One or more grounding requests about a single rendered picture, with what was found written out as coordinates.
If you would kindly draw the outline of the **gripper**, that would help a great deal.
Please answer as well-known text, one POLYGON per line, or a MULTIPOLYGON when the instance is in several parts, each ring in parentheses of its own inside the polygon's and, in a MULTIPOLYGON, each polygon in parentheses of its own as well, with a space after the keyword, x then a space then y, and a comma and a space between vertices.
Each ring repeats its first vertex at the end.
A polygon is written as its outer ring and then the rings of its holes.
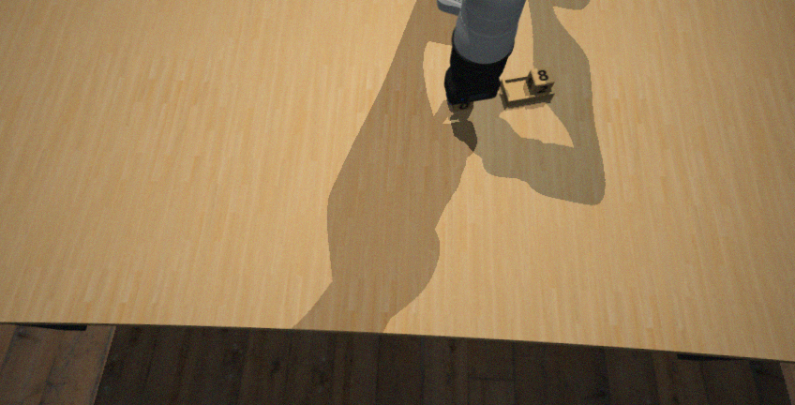
POLYGON ((483 36, 471 30, 461 17, 462 0, 437 0, 438 9, 457 16, 452 34, 450 67, 444 88, 448 105, 495 98, 508 57, 515 46, 518 23, 510 32, 483 36), (454 50, 453 50, 454 49, 454 50), (469 85, 471 84, 471 85, 469 85), (482 86, 474 86, 482 85, 482 86))

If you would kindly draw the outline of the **tan calendar cube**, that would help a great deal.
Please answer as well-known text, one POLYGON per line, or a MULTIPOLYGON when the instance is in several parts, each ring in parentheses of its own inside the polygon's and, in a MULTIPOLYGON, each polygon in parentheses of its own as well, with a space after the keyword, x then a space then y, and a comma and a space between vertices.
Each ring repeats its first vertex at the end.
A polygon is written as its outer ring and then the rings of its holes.
POLYGON ((555 81, 550 67, 539 67, 530 70, 526 83, 530 94, 537 95, 549 92, 555 81))
POLYGON ((473 102, 452 105, 452 107, 454 112, 469 110, 473 107, 473 102))

